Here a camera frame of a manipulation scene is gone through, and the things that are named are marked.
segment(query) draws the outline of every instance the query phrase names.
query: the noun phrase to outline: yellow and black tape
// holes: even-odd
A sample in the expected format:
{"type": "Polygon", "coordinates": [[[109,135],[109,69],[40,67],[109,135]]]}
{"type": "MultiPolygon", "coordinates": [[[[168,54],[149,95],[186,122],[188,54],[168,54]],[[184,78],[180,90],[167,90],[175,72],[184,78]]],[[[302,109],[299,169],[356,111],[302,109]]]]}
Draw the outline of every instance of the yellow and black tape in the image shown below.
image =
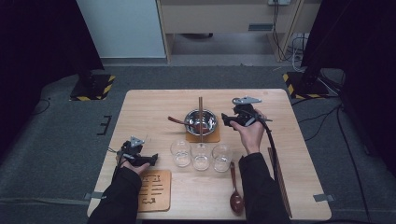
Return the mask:
{"type": "Polygon", "coordinates": [[[71,101],[91,101],[91,100],[104,100],[106,99],[108,93],[110,92],[111,86],[113,85],[115,76],[108,76],[108,80],[105,80],[105,84],[103,88],[103,91],[100,94],[96,94],[94,96],[89,96],[88,94],[80,94],[80,95],[74,95],[70,96],[71,101]]]}
{"type": "Polygon", "coordinates": [[[291,99],[327,98],[329,96],[328,94],[297,94],[288,74],[283,75],[283,80],[285,80],[286,87],[288,88],[291,99]]]}

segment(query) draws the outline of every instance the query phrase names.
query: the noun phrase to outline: stainless steel bowl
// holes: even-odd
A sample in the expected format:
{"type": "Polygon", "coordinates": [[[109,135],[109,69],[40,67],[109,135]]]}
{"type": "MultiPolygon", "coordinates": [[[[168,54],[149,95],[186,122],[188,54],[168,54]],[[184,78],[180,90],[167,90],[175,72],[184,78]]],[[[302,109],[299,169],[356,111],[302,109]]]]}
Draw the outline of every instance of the stainless steel bowl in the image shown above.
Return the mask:
{"type": "MultiPolygon", "coordinates": [[[[203,132],[203,135],[208,135],[210,133],[213,133],[217,126],[218,126],[218,120],[211,111],[209,110],[203,110],[203,129],[206,130],[206,132],[203,132]]],[[[185,125],[186,130],[189,133],[192,133],[194,135],[199,135],[199,127],[200,127],[200,119],[199,119],[199,110],[192,110],[189,114],[187,114],[186,118],[184,118],[184,121],[192,124],[193,126],[185,125]]]]}

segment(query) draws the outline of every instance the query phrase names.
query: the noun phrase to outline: wooden board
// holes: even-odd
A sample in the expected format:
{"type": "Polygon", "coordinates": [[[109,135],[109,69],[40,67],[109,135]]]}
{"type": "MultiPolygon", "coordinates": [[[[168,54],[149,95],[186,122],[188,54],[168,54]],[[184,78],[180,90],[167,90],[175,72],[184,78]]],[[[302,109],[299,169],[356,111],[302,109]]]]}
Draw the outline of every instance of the wooden board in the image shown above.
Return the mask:
{"type": "Polygon", "coordinates": [[[166,211],[171,202],[171,172],[148,170],[142,175],[138,212],[166,211]]]}

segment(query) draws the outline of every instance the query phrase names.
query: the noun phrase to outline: floor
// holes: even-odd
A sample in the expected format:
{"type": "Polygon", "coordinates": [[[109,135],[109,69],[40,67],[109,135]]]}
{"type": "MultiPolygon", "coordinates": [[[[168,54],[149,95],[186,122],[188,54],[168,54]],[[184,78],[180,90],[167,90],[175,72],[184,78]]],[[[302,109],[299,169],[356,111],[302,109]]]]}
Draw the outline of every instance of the floor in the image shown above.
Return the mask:
{"type": "MultiPolygon", "coordinates": [[[[302,43],[299,43],[299,40],[294,42],[294,47],[298,48],[297,53],[302,52],[302,43]]],[[[107,72],[117,76],[117,82],[108,99],[104,101],[69,102],[68,94],[78,80],[76,76],[50,84],[42,94],[45,99],[49,99],[50,107],[47,107],[46,101],[40,102],[43,105],[41,108],[38,105],[37,109],[44,113],[35,116],[27,127],[29,132],[23,133],[23,139],[16,144],[15,152],[7,161],[9,165],[7,169],[0,167],[2,168],[0,198],[58,197],[80,201],[83,192],[92,190],[97,178],[97,175],[84,174],[97,174],[103,161],[102,156],[106,153],[106,149],[93,146],[108,146],[111,137],[98,137],[96,135],[100,127],[98,124],[103,122],[102,115],[113,115],[114,120],[117,120],[122,97],[127,90],[170,87],[177,89],[184,87],[181,83],[183,80],[202,76],[208,79],[208,83],[202,85],[206,88],[213,88],[216,85],[222,88],[286,89],[280,75],[293,70],[293,66],[295,70],[303,69],[299,67],[303,56],[296,55],[293,64],[292,57],[289,57],[291,53],[290,48],[287,54],[289,59],[282,63],[277,62],[264,33],[214,34],[210,38],[207,35],[177,35],[169,63],[164,59],[104,60],[107,72]],[[154,66],[165,66],[167,69],[156,69],[153,68],[154,66]],[[219,72],[214,73],[213,66],[227,67],[222,67],[219,72]],[[174,79],[167,80],[162,76],[164,74],[158,72],[159,69],[174,79]],[[218,74],[231,74],[239,69],[242,72],[230,75],[232,79],[228,82],[219,83],[218,74]],[[30,147],[35,147],[36,152],[32,152],[30,147]],[[40,157],[30,158],[29,153],[39,154],[40,157]]],[[[342,82],[344,79],[343,72],[337,69],[324,69],[322,72],[337,82],[342,82]]],[[[335,113],[328,114],[325,117],[327,121],[309,119],[317,115],[323,118],[339,104],[339,99],[328,99],[312,100],[293,106],[297,120],[301,122],[300,128],[304,137],[317,134],[315,132],[319,132],[321,128],[318,135],[306,141],[306,144],[324,191],[333,194],[336,199],[330,203],[330,206],[332,219],[338,221],[328,223],[368,223],[360,186],[364,189],[365,201],[372,218],[371,223],[396,223],[396,179],[386,172],[381,160],[368,157],[364,153],[364,146],[347,115],[340,111],[341,123],[355,158],[354,162],[351,162],[351,155],[340,134],[335,113]],[[361,174],[361,184],[354,171],[355,162],[357,171],[361,174]],[[341,219],[360,221],[350,222],[341,219]]],[[[85,205],[82,207],[42,204],[25,206],[4,205],[1,202],[0,205],[0,223],[5,220],[3,217],[18,220],[8,223],[45,223],[44,220],[52,220],[53,223],[83,223],[87,218],[85,205]]],[[[293,223],[312,222],[293,221],[293,223]]]]}

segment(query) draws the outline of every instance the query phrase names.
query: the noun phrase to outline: drinking glass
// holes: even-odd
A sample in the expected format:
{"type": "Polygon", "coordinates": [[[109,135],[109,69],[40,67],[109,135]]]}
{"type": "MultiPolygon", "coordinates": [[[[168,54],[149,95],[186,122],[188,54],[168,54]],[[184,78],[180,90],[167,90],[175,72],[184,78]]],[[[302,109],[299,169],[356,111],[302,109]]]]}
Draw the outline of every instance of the drinking glass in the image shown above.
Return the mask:
{"type": "Polygon", "coordinates": [[[176,166],[185,167],[191,162],[191,145],[188,141],[178,139],[171,145],[171,152],[176,166]]]}
{"type": "Polygon", "coordinates": [[[210,165],[211,148],[208,144],[198,143],[191,148],[192,165],[198,171],[206,170],[210,165]]]}
{"type": "Polygon", "coordinates": [[[233,151],[230,146],[219,144],[212,150],[212,157],[214,160],[214,168],[218,172],[226,172],[230,167],[233,159],[233,151]]]}

